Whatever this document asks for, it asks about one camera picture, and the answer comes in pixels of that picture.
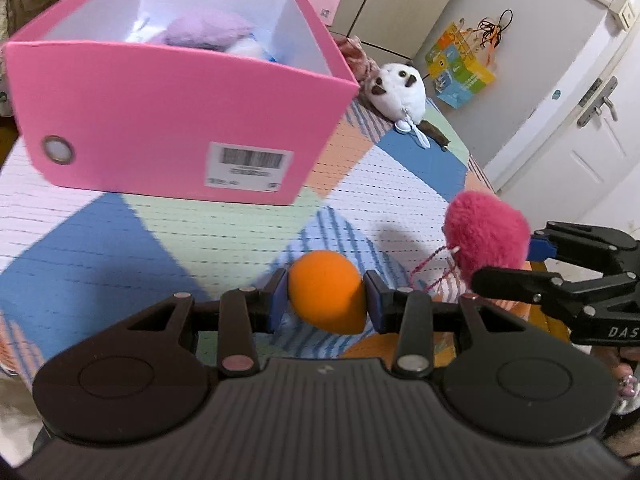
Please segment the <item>right hand with painted nails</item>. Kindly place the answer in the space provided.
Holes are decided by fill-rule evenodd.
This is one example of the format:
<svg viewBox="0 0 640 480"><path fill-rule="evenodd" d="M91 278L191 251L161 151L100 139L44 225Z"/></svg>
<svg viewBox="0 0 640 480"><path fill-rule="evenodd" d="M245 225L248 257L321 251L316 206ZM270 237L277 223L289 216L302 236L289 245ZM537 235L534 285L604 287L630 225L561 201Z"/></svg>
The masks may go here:
<svg viewBox="0 0 640 480"><path fill-rule="evenodd" d="M616 380L616 415L627 415L639 408L639 348L593 347L599 359Z"/></svg>

